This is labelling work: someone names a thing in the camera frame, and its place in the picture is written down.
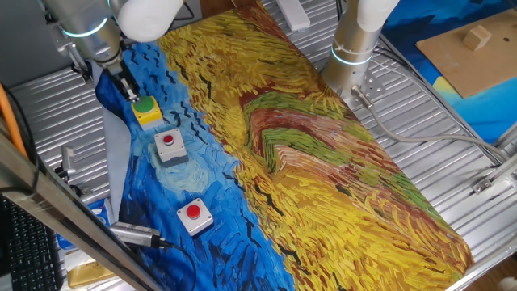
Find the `van gogh painting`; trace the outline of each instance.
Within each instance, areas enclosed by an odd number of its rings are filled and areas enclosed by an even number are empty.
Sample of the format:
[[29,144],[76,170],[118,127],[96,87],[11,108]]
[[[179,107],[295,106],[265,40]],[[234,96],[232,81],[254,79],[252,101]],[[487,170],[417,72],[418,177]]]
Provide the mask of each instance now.
[[[195,260],[197,290],[443,290],[473,263],[456,234],[259,3],[135,44],[124,59],[165,121],[142,131],[107,76],[99,100],[128,125],[120,220]],[[189,161],[161,165],[153,135],[181,130]],[[214,226],[191,238],[195,198]],[[176,250],[141,249],[189,290]]]

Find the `blue painted sky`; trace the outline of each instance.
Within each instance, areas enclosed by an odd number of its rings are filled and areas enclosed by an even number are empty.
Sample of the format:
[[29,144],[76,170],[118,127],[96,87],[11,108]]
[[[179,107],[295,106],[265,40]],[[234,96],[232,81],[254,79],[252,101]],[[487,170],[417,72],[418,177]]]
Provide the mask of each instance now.
[[[224,152],[189,101],[187,87],[177,72],[166,67],[165,54],[155,44],[135,44],[124,59],[143,95],[158,101],[164,125],[143,132],[129,103],[106,75],[97,86],[99,101],[128,125],[131,156],[124,185],[120,220],[158,229],[169,242],[194,258],[197,290],[293,290],[283,256],[266,240],[259,221],[233,179],[239,161]],[[154,134],[180,128],[189,161],[165,168],[159,162]],[[176,211],[201,198],[211,211],[214,227],[191,238]],[[170,249],[141,249],[142,258],[158,279],[173,290],[190,290],[190,261]]]

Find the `black keyboard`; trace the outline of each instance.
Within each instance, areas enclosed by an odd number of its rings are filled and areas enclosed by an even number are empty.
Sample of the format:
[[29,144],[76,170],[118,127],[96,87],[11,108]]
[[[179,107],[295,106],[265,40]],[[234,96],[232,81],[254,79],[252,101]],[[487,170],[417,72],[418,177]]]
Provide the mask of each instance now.
[[4,196],[1,199],[5,222],[2,240],[6,240],[13,291],[59,290],[52,231]]

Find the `green button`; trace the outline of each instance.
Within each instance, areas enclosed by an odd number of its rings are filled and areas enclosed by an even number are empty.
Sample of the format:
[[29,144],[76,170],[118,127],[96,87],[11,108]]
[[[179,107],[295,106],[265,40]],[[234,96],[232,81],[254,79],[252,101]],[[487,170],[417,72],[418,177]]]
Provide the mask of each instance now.
[[140,102],[133,104],[135,110],[139,113],[150,112],[154,107],[154,101],[149,96],[140,97]]

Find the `red button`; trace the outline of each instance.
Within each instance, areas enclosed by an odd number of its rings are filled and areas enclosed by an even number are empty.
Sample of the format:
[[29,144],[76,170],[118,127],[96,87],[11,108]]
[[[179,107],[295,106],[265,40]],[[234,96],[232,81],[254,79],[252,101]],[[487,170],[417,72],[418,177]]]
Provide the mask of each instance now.
[[190,205],[188,206],[187,208],[187,216],[190,218],[190,219],[196,219],[200,216],[201,214],[201,209],[198,205]]
[[171,135],[166,135],[163,137],[163,142],[165,142],[166,145],[170,146],[174,142],[174,138]]

